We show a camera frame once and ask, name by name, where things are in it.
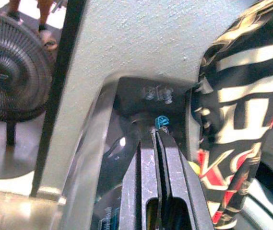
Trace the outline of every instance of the person's leg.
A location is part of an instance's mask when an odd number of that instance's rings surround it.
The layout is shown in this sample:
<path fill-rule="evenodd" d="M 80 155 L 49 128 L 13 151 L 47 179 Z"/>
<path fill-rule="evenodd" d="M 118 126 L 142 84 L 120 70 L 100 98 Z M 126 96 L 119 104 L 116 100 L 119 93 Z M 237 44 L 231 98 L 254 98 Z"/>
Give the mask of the person's leg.
<path fill-rule="evenodd" d="M 20 0 L 10 0 L 8 16 L 10 16 L 16 20 L 20 19 L 20 16 L 18 13 L 19 4 L 20 4 Z"/>
<path fill-rule="evenodd" d="M 39 22 L 39 31 L 46 30 L 46 22 L 50 12 L 51 5 L 53 0 L 38 0 L 39 9 L 40 9 L 40 22 Z"/>

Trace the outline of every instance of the blue plastic piece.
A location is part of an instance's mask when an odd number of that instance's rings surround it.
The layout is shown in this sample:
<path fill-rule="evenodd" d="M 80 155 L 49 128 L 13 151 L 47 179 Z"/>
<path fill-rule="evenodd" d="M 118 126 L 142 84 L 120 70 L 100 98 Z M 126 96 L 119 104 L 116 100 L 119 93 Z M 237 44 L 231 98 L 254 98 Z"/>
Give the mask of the blue plastic piece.
<path fill-rule="evenodd" d="M 167 126 L 169 124 L 169 119 L 167 116 L 158 116 L 155 119 L 155 128 L 160 129 L 163 126 Z"/>

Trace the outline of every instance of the floor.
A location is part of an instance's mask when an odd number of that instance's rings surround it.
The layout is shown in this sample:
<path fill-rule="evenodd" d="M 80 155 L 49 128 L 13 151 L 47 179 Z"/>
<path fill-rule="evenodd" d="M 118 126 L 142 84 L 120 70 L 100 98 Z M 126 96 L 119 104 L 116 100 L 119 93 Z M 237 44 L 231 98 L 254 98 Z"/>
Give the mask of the floor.
<path fill-rule="evenodd" d="M 6 12 L 9 0 L 0 0 L 0 12 Z M 33 30 L 38 28 L 39 9 L 36 0 L 21 0 L 21 19 Z M 66 8 L 50 13 L 47 26 L 59 43 Z M 0 191 L 29 195 L 32 189 L 34 167 L 44 122 L 44 114 L 16 126 L 16 145 L 6 146 L 6 123 L 0 122 Z"/>

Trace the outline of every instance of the gray painted surface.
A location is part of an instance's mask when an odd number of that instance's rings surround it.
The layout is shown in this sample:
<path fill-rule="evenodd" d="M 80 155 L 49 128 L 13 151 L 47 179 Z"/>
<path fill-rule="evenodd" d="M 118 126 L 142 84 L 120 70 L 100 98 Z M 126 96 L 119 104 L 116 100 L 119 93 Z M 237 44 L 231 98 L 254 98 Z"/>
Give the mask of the gray painted surface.
<path fill-rule="evenodd" d="M 41 186 L 61 192 L 84 118 L 106 76 L 138 70 L 196 82 L 209 44 L 253 2 L 88 1 Z"/>

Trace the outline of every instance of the black and cream fabric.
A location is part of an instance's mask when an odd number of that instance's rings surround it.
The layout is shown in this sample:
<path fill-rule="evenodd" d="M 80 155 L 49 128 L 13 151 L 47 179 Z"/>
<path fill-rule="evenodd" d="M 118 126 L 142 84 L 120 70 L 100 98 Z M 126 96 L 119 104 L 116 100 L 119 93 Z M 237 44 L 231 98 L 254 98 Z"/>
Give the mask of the black and cream fabric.
<path fill-rule="evenodd" d="M 215 228 L 230 229 L 273 126 L 273 0 L 255 3 L 212 44 L 199 77 L 199 177 Z"/>

